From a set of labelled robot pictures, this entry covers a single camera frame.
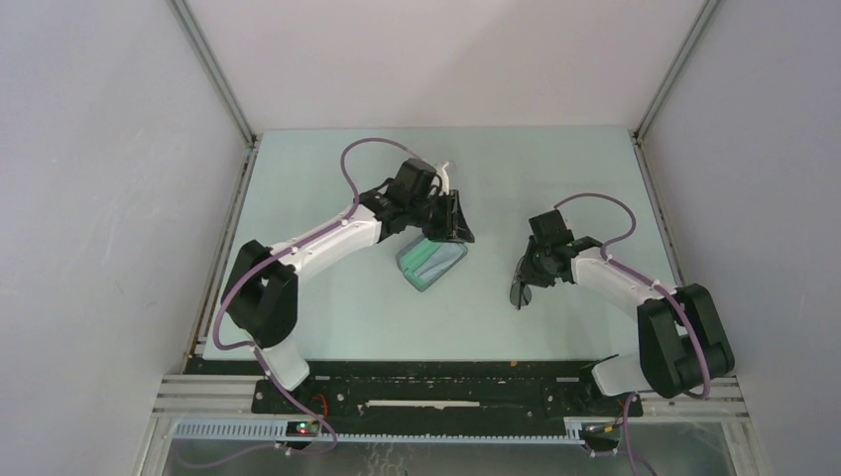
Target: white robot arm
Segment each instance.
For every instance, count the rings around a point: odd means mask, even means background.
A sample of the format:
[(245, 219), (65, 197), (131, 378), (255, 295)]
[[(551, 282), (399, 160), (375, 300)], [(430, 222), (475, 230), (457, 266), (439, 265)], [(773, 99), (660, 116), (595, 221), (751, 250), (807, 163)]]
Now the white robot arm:
[(408, 159), (395, 178), (358, 197), (337, 218), (301, 237), (266, 247), (257, 241), (239, 251), (225, 295), (234, 323), (260, 348), (269, 371), (292, 390), (309, 368), (287, 337), (298, 321), (298, 287), (354, 251), (415, 226), (431, 241), (472, 243), (458, 190), (449, 188), (447, 163), (433, 167)]
[[(648, 279), (613, 260), (593, 238), (575, 239), (557, 210), (529, 222), (533, 234), (511, 288), (514, 306), (531, 301), (529, 286), (548, 288), (561, 279), (596, 291), (637, 322), (639, 352), (582, 369), (583, 400), (649, 391), (672, 398), (701, 385), (704, 373), (708, 382), (733, 370), (733, 353), (707, 289)], [(678, 333), (679, 325), (687, 335)]]

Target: black joint housing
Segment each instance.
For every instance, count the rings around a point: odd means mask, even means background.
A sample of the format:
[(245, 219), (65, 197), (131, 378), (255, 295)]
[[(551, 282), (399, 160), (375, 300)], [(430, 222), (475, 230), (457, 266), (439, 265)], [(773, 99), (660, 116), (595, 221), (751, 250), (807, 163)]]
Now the black joint housing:
[(435, 167), (418, 159), (403, 162), (394, 181), (386, 188), (386, 198), (407, 208), (419, 200), (426, 200), (435, 180)]
[[(227, 296), (249, 270), (269, 259), (271, 248), (252, 240), (237, 253), (225, 285)], [(248, 280), (228, 306), (234, 323), (254, 338), (260, 348), (270, 348), (287, 338), (298, 322), (298, 274), (292, 266), (275, 262)]]
[(527, 285), (548, 288), (556, 279), (574, 283), (572, 259), (586, 249), (601, 246), (589, 236), (576, 240), (557, 210), (530, 218), (529, 225), (532, 236), (517, 271), (517, 278)]
[(429, 206), (429, 220), (422, 226), (423, 236), (427, 240), (445, 243), (476, 241), (461, 211), (458, 190), (432, 197)]
[[(730, 342), (710, 292), (701, 285), (678, 288), (675, 300), (683, 306), (698, 337), (710, 378), (722, 377), (736, 365)], [(637, 307), (640, 364), (652, 389), (670, 399), (703, 383), (701, 366), (688, 335), (677, 333), (680, 320), (668, 301), (649, 299)]]

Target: purple cable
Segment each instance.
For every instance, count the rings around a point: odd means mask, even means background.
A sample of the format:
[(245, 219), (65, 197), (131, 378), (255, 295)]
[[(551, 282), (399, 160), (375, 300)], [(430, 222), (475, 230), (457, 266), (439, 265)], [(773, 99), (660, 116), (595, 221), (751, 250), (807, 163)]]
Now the purple cable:
[(275, 447), (275, 443), (255, 444), (253, 446), (249, 446), (245, 449), (237, 451), (236, 453), (229, 454), (222, 459), (218, 459), (216, 461), (211, 461), (209, 463), (190, 463), (189, 461), (185, 461), (183, 459), (183, 456), (181, 456), (180, 450), (177, 449), (176, 454), (175, 454), (175, 459), (181, 466), (183, 466), (184, 468), (187, 468), (187, 469), (193, 469), (193, 470), (210, 469), (210, 468), (215, 468), (215, 467), (221, 466), (221, 465), (227, 463), (228, 461), (233, 461), (234, 459), (236, 459), (240, 456), (245, 456), (246, 454), (251, 453), (253, 451), (258, 451), (258, 450), (262, 450), (262, 449), (269, 449), (269, 448), (274, 448), (274, 447)]
[[(345, 147), (344, 150), (341, 153), (341, 157), (339, 159), (339, 166), (341, 168), (342, 176), (344, 177), (345, 181), (347, 181), (347, 184), (350, 186), (350, 190), (353, 192), (353, 203), (351, 204), (350, 208), (347, 210), (347, 213), (342, 215), (341, 218), (339, 218), (337, 221), (335, 221), (333, 223), (330, 223), (329, 225), (325, 226), (324, 228), (321, 228), (320, 230), (316, 230), (311, 235), (307, 235), (307, 236), (301, 238), (298, 241), (298, 243), (296, 243), (296, 246), (298, 246), (298, 247), (305, 246), (305, 245), (313, 242), (314, 240), (317, 240), (318, 238), (326, 235), (327, 233), (335, 230), (336, 228), (341, 226), (342, 220), (346, 220), (346, 219), (351, 218), (353, 216), (353, 214), (356, 212), (356, 209), (359, 208), (359, 189), (356, 188), (356, 183), (353, 182), (353, 179), (350, 177), (350, 174), (347, 171), (347, 154), (354, 147), (356, 147), (360, 144), (366, 144), (366, 143), (369, 143), (369, 142), (379, 142), (379, 143), (383, 143), (383, 144), (389, 144), (391, 146), (397, 147), (398, 149), (408, 153), (410, 156), (414, 157), (415, 159), (418, 159), (418, 160), (421, 160), (421, 161), (423, 160), (421, 158), (421, 156), (416, 154), (414, 151), (412, 151), (408, 147), (404, 146), (403, 144), (401, 144), (397, 141), (393, 141), (391, 139), (385, 139), (385, 138), (381, 138), (381, 137), (366, 137), (364, 139), (359, 139), (358, 141), (354, 141), (354, 142), (348, 144), (348, 146)], [(295, 397), (293, 397), (292, 394), (290, 394), (290, 392), (287, 389), (285, 389), (283, 385), (281, 385), (281, 382), (278, 380), (277, 377), (275, 377), (274, 372), (272, 372), (269, 369), (269, 364), (263, 358), (262, 354), (260, 354), (260, 350), (257, 348), (256, 345), (254, 345), (254, 343), (252, 343), (251, 341), (248, 341), (248, 340), (243, 340), (241, 342), (234, 342), (232, 344), (223, 344), (222, 341), (219, 339), (219, 331), (222, 328), (222, 318), (224, 318), (225, 312), (228, 310), (228, 307), (231, 305), (231, 302), (233, 301), (234, 297), (236, 297), (237, 294), (239, 294), (239, 292), (242, 290), (242, 288), (245, 286), (245, 284), (248, 283), (249, 280), (251, 280), (252, 278), (257, 276), (261, 271), (266, 269), (266, 267), (268, 267), (272, 263), (280, 260), (284, 256), (290, 254), (291, 252), (292, 252), (292, 247), (288, 247), (288, 248), (285, 248), (285, 249), (273, 254), (269, 258), (266, 258), (265, 260), (258, 263), (257, 266), (255, 266), (254, 268), (248, 270), (248, 272), (245, 275), (243, 275), (242, 278), (240, 278), (236, 283), (234, 283), (234, 286), (231, 287), (231, 291), (228, 292), (228, 294), (225, 295), (225, 297), (222, 299), (222, 303), (219, 306), (219, 311), (216, 313), (215, 322), (213, 323), (213, 329), (212, 329), (212, 332), (211, 332), (211, 336), (213, 338), (213, 344), (215, 344), (216, 348), (218, 348), (219, 350), (233, 350), (233, 349), (238, 349), (240, 347), (253, 346), (254, 347), (253, 348), (254, 357), (260, 363), (260, 366), (263, 367), (263, 370), (266, 372), (266, 375), (269, 377), (269, 379), (272, 381), (272, 383), (275, 385), (275, 387), (278, 388), (278, 390), (281, 392), (281, 394), (292, 405), (294, 405), (296, 408), (298, 408), (299, 410), (301, 410), (305, 414), (309, 415), (310, 417), (312, 417), (313, 419), (318, 421), (318, 423), (321, 425), (321, 427), (326, 428), (327, 431), (330, 433), (330, 436), (331, 436), (330, 445), (327, 446), (326, 448), (323, 448), (323, 449), (307, 451), (307, 450), (293, 449), (293, 448), (289, 448), (289, 447), (285, 447), (285, 446), (282, 446), (282, 448), (284, 448), (288, 452), (293, 452), (293, 453), (298, 453), (298, 454), (324, 454), (324, 453), (332, 450), (333, 448), (335, 448), (336, 445), (338, 444), (338, 435), (336, 434), (335, 429), (333, 429), (333, 427), (330, 426), (330, 423), (328, 423), (326, 420), (324, 420), (324, 418), (322, 418), (321, 416), (314, 413), (312, 410), (308, 409), (304, 404), (302, 404), (301, 402), (296, 400)], [(239, 451), (239, 452), (234, 453), (232, 455), (226, 456), (226, 457), (224, 457), (224, 458), (222, 458), (218, 461), (214, 461), (212, 463), (204, 463), (204, 464), (189, 463), (189, 462), (181, 459), (179, 454), (176, 454), (176, 458), (177, 458), (179, 464), (181, 466), (186, 467), (186, 468), (205, 469), (205, 468), (212, 468), (212, 467), (216, 467), (216, 466), (225, 464), (228, 461), (236, 459), (236, 458), (238, 458), (242, 455), (248, 454), (252, 451), (257, 451), (259, 449), (265, 449), (265, 448), (270, 448), (270, 447), (274, 447), (274, 446), (275, 446), (274, 443), (257, 444), (257, 445), (245, 448), (242, 451)]]
[(686, 312), (683, 310), (683, 307), (680, 305), (679, 302), (677, 302), (677, 300), (674, 299), (674, 297), (668, 291), (665, 290), (664, 287), (660, 286), (659, 283), (656, 283), (654, 280), (652, 280), (648, 276), (640, 273), (639, 271), (631, 268), (630, 266), (628, 266), (628, 265), (626, 265), (626, 264), (624, 264), (620, 261), (614, 260), (613, 257), (610, 256), (607, 253), (607, 247), (608, 246), (613, 245), (615, 243), (619, 243), (620, 241), (622, 241), (622, 240), (628, 238), (629, 236), (631, 236), (637, 230), (637, 215), (634, 214), (634, 211), (631, 210), (631, 208), (628, 207), (628, 205), (623, 203), (618, 198), (614, 198), (614, 197), (612, 197), (610, 195), (606, 195), (604, 193), (596, 193), (596, 192), (583, 192), (583, 193), (577, 193), (575, 195), (569, 196), (569, 197), (561, 200), (560, 202), (558, 202), (557, 205), (554, 206), (554, 208), (559, 208), (569, 201), (572, 201), (576, 198), (582, 198), (582, 197), (602, 198), (602, 199), (611, 201), (613, 203), (616, 203), (620, 207), (622, 207), (622, 209), (625, 210), (626, 213), (628, 213), (628, 216), (631, 218), (631, 228), (627, 232), (625, 232), (624, 234), (619, 235), (616, 238), (611, 238), (611, 239), (605, 241), (604, 244), (602, 245), (602, 247), (599, 249), (599, 254), (601, 255), (602, 259), (605, 260), (605, 262), (607, 264), (613, 266), (617, 270), (625, 273), (626, 275), (634, 278), (635, 280), (639, 281), (640, 283), (642, 283), (642, 284), (654, 289), (658, 293), (660, 293), (665, 298), (665, 300), (668, 301), (669, 305), (671, 305), (671, 307), (674, 309), (674, 311), (677, 312), (677, 317), (680, 319), (680, 323), (683, 324), (683, 328), (686, 329), (686, 335), (689, 336), (689, 342), (692, 344), (692, 349), (695, 351), (695, 355), (698, 358), (698, 365), (701, 368), (701, 378), (703, 379), (703, 390), (701, 391), (700, 394), (693, 394), (692, 392), (688, 392), (688, 391), (685, 392), (685, 393), (688, 396), (692, 397), (693, 399), (706, 399), (707, 397), (709, 397), (710, 388), (712, 386), (712, 382), (711, 382), (711, 379), (710, 379), (710, 373), (709, 373), (709, 366), (707, 365), (707, 359), (706, 359), (706, 356), (704, 356), (704, 351), (701, 348), (701, 342), (698, 340), (698, 336), (697, 336), (697, 334), (695, 334), (695, 329), (692, 328), (692, 323), (689, 321), (689, 316), (686, 315)]
[(634, 476), (640, 476), (640, 472), (637, 470), (637, 461), (643, 463), (643, 466), (652, 473), (652, 476), (658, 476), (657, 471), (655, 471), (655, 467), (652, 466), (646, 458), (631, 450), (631, 434), (628, 433), (628, 413), (631, 409), (631, 403), (634, 401), (634, 397), (636, 396), (637, 394), (634, 392), (628, 394), (628, 397), (625, 399), (625, 405), (622, 407), (622, 439), (625, 441), (625, 449), (618, 449), (616, 451), (593, 451), (587, 443), (584, 443), (584, 449), (594, 457), (626, 454), (628, 455), (628, 461), (631, 463), (631, 472), (634, 473)]
[[(354, 141), (354, 142), (348, 144), (348, 146), (345, 147), (344, 151), (342, 151), (342, 153), (341, 153), (341, 158), (339, 159), (339, 166), (341, 167), (341, 172), (342, 172), (342, 175), (344, 176), (345, 181), (347, 181), (347, 184), (350, 186), (350, 190), (353, 192), (353, 204), (347, 210), (347, 213), (345, 213), (338, 221), (330, 223), (326, 227), (315, 231), (311, 235), (308, 235), (308, 236), (305, 236), (305, 237), (301, 238), (301, 240), (296, 244), (296, 246), (299, 246), (299, 247), (305, 246), (305, 245), (311, 243), (312, 241), (317, 240), (318, 238), (326, 235), (327, 233), (329, 233), (329, 232), (335, 230), (337, 227), (339, 227), (341, 225), (341, 220), (346, 220), (346, 219), (350, 218), (351, 216), (353, 216), (354, 213), (356, 213), (356, 209), (359, 208), (359, 189), (356, 188), (356, 183), (353, 182), (353, 179), (350, 177), (350, 174), (347, 172), (347, 164), (346, 164), (347, 163), (347, 154), (354, 147), (356, 147), (360, 144), (368, 143), (368, 142), (380, 142), (380, 143), (383, 143), (383, 144), (389, 144), (391, 146), (397, 147), (398, 149), (408, 153), (409, 155), (411, 155), (415, 159), (418, 159), (418, 160), (422, 161), (421, 157), (418, 154), (416, 154), (415, 152), (413, 152), (411, 149), (409, 149), (408, 147), (404, 146), (403, 144), (401, 144), (399, 142), (392, 141), (391, 139), (384, 139), (384, 138), (381, 138), (381, 137), (366, 137), (364, 139), (359, 139), (358, 141)], [(242, 278), (239, 279), (239, 281), (234, 283), (234, 286), (231, 287), (231, 291), (227, 295), (225, 295), (225, 298), (222, 300), (222, 304), (219, 306), (219, 311), (216, 313), (216, 318), (215, 318), (215, 321), (213, 322), (213, 331), (212, 331), (211, 335), (213, 337), (213, 344), (216, 346), (217, 349), (219, 349), (219, 350), (233, 350), (233, 349), (238, 349), (240, 347), (246, 347), (248, 345), (251, 345), (251, 342), (249, 342), (247, 340), (243, 340), (241, 342), (235, 342), (233, 344), (223, 344), (219, 340), (219, 330), (222, 328), (222, 318), (225, 316), (225, 312), (228, 310), (228, 307), (231, 305), (231, 302), (233, 301), (234, 297), (236, 297), (239, 294), (239, 292), (242, 290), (242, 288), (245, 286), (245, 284), (248, 283), (249, 280), (251, 280), (252, 278), (257, 276), (257, 274), (259, 274), (261, 271), (266, 269), (266, 267), (268, 267), (272, 263), (274, 263), (274, 262), (280, 260), (281, 258), (283, 258), (284, 256), (288, 255), (291, 251), (292, 251), (292, 247), (285, 248), (285, 249), (275, 253), (274, 255), (270, 256), (269, 258), (266, 258), (265, 260), (258, 263), (257, 266), (255, 266), (254, 268), (248, 270), (248, 273), (243, 275)]]

